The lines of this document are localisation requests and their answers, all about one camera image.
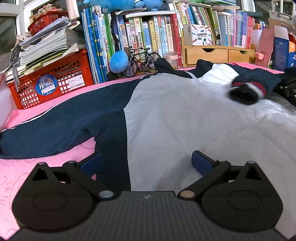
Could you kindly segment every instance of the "pink tablecloth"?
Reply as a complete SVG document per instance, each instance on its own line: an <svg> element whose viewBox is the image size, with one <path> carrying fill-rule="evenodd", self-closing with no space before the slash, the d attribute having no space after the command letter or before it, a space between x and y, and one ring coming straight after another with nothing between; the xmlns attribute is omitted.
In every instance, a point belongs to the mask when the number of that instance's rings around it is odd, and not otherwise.
<svg viewBox="0 0 296 241"><path fill-rule="evenodd" d="M258 68L256 65L244 64L244 63L233 63L247 67L250 69ZM61 103L69 98L72 98L81 93L87 92L89 90L101 88L103 86L111 85L114 83L122 83L126 81L131 81L137 79L138 77L133 77L129 79L121 79L110 81L107 83L88 86L67 95L58 97L44 104L32 107L26 110L15 110L10 118L10 120L4 125L4 128L11 128L15 125L26 121L48 109ZM40 161L45 161L49 166L61 166L63 163L69 160L81 161L90 154L94 152L95 141L93 138L80 144L73 149L58 154L56 156L50 156L45 158L35 158L35 159L25 159L25 160L3 160L0 159L0 236L8 239L12 236L18 229L18 225L11 211L12 201L20 189L21 185L27 178L28 174L31 172L33 167Z"/></svg>

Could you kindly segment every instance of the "round blue sticker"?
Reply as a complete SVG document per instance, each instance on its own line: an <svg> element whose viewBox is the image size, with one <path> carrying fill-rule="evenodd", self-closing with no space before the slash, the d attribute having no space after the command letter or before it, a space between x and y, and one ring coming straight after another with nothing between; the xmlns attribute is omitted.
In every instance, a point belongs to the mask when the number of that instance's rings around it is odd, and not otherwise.
<svg viewBox="0 0 296 241"><path fill-rule="evenodd" d="M50 74L40 77L35 85L36 92L39 95L50 95L57 88L57 79Z"/></svg>

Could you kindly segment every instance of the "ribbed black surface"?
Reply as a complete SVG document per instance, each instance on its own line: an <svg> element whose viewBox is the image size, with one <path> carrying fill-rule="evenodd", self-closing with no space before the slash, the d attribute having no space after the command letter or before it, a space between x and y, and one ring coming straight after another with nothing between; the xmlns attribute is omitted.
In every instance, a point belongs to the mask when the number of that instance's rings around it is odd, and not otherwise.
<svg viewBox="0 0 296 241"><path fill-rule="evenodd" d="M22 229L10 241L285 241L274 230L254 234L224 230L209 221L196 202L173 192L123 192L100 203L81 225L40 234Z"/></svg>

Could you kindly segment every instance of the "red plastic basket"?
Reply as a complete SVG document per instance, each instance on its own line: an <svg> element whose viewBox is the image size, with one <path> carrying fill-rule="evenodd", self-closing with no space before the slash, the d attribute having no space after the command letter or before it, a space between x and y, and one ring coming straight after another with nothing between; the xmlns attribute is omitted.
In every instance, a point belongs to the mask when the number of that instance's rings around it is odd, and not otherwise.
<svg viewBox="0 0 296 241"><path fill-rule="evenodd" d="M19 91L14 82L8 87L17 108L22 110L93 84L87 50L80 50L20 78Z"/></svg>
<svg viewBox="0 0 296 241"><path fill-rule="evenodd" d="M28 30L31 32L32 36L44 29L46 26L50 25L52 22L61 17L68 17L68 12L50 11L39 16L31 25Z"/></svg>

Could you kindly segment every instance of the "bicycle wheel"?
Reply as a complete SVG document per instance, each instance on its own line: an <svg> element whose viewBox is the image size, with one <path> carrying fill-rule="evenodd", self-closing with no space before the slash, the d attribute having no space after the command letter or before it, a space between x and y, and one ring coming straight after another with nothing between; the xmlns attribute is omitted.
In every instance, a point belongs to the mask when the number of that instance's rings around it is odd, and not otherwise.
<svg viewBox="0 0 296 241"><path fill-rule="evenodd" d="M148 54L147 65L149 66L149 68L155 69L154 62L158 58L160 58L160 55L157 52L153 52L153 53Z"/></svg>
<svg viewBox="0 0 296 241"><path fill-rule="evenodd" d="M125 71L123 73L126 77L133 77L133 76L135 76L137 71L138 71L138 64L136 63L136 61L131 59L128 62L128 67L125 69Z"/></svg>

